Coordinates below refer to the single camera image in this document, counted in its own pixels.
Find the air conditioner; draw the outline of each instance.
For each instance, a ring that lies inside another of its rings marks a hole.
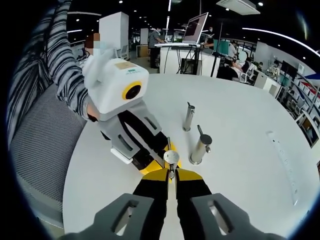
[[[240,15],[260,14],[256,9],[256,5],[249,0],[221,0],[216,4]]]

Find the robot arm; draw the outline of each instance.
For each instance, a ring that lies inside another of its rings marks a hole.
[[[245,211],[223,195],[211,194],[205,181],[197,173],[177,168],[175,174],[177,214],[185,240],[284,240],[281,236],[263,233],[253,227]],[[100,210],[95,215],[92,226],[82,232],[62,236],[60,240],[159,239],[167,212],[168,179],[168,169],[145,175],[133,194],[125,193]],[[213,205],[223,216],[228,231],[226,235],[222,235],[220,219],[210,209]],[[134,210],[123,235],[118,236],[116,228],[128,206]]]

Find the computer monitor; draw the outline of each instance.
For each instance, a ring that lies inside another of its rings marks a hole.
[[[207,12],[189,20],[188,26],[185,30],[184,37],[182,40],[183,43],[198,44],[208,14],[209,13]]]
[[[283,61],[281,71],[283,71],[285,74],[288,74],[290,77],[292,77],[292,80],[294,80],[297,76],[298,69],[296,69],[286,61]]]

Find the striped sleeve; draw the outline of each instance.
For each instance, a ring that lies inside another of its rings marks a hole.
[[[28,110],[52,84],[57,98],[88,119],[88,91],[82,70],[76,65],[67,35],[67,16],[72,0],[57,0],[31,33],[11,80],[6,126],[8,145]]]
[[[58,85],[57,97],[68,107],[88,119],[88,90],[82,70],[76,64],[68,41],[67,16],[72,0],[65,0],[49,18],[52,26],[45,46],[48,74]]]

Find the ceiling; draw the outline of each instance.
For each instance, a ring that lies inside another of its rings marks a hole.
[[[70,14],[67,21],[67,30],[82,29],[82,31],[70,33],[69,41],[71,43],[81,41],[88,34],[98,32],[99,22],[97,20],[118,12],[129,15],[129,33],[150,26],[166,28],[167,16],[170,16],[169,30],[181,29],[181,25],[187,24],[190,18],[200,13],[200,0],[171,0],[170,12],[168,12],[169,0],[122,1],[123,3],[119,3],[119,0],[73,0],[70,12],[89,12],[101,14],[101,16]],[[201,12],[209,12],[211,15],[207,19],[205,29],[213,26],[214,31],[219,33],[220,19],[227,19],[222,28],[223,37],[254,43],[260,39],[261,42],[293,55],[316,72],[320,72],[320,58],[305,47],[274,34],[242,30],[242,28],[255,28],[280,33],[296,39],[314,50],[319,50],[319,16],[317,17],[315,14],[315,11],[320,9],[319,1],[251,0],[252,3],[256,4],[256,8],[261,14],[247,16],[239,15],[231,10],[226,11],[225,8],[216,5],[218,1],[202,0]]]

